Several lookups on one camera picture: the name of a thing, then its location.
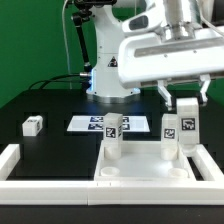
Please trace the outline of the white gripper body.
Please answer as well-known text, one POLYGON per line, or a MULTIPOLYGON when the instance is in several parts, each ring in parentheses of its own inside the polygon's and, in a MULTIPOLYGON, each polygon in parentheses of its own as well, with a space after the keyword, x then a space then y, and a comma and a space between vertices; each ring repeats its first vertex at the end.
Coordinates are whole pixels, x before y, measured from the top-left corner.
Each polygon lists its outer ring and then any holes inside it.
POLYGON ((224 26, 211 24, 214 0, 145 2, 144 12, 122 23, 118 74, 123 87, 224 76, 224 26))

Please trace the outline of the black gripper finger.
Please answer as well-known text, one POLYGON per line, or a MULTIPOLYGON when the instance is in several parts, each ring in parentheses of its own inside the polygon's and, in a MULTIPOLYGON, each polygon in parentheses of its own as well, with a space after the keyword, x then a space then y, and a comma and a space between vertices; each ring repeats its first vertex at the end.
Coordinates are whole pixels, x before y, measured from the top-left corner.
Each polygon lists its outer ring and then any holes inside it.
POLYGON ((209 74, 201 75, 199 77, 199 86, 200 86, 200 92, 199 92, 199 104, 202 106, 205 106, 207 104, 208 98, 207 98, 207 90, 210 86, 211 78, 209 74))
POLYGON ((175 108, 175 101, 174 101, 174 97, 167 90, 167 82, 164 80, 158 80, 157 90, 159 94, 161 95, 161 97, 164 99, 167 109, 169 111, 173 110, 175 108))

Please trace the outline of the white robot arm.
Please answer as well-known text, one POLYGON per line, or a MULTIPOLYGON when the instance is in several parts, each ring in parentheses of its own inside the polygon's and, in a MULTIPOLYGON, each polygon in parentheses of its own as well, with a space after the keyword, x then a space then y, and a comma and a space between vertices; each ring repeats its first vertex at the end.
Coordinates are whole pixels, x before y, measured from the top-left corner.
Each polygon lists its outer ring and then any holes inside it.
POLYGON ((213 79, 224 77, 224 26, 212 24, 215 0, 115 0, 117 8, 140 8, 120 21, 112 7, 91 10, 97 36, 97 63, 89 97, 123 103, 155 86, 166 106, 176 101, 172 84, 200 85, 199 102, 213 79))

